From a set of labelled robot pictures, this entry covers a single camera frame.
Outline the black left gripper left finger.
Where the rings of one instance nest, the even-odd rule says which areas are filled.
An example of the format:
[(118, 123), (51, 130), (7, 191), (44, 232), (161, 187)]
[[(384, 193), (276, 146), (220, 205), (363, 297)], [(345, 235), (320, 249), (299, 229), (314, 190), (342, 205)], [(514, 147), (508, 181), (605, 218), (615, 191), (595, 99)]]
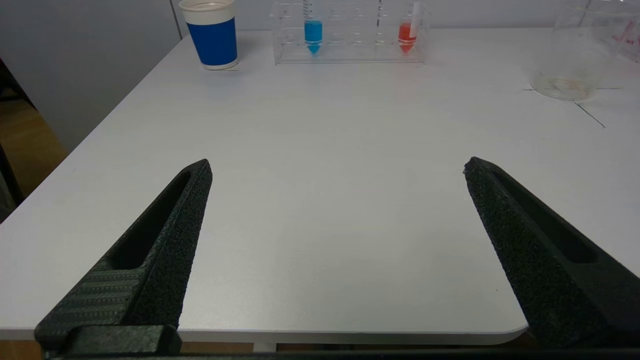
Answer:
[(169, 358), (213, 182), (183, 168), (36, 326), (44, 358)]

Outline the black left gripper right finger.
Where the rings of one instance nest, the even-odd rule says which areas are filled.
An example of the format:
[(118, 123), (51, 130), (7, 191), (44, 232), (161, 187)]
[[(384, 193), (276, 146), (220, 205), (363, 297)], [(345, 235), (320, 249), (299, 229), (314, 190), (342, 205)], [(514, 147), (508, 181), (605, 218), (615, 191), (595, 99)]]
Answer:
[(496, 164), (472, 157), (463, 173), (540, 346), (639, 347), (637, 275)]

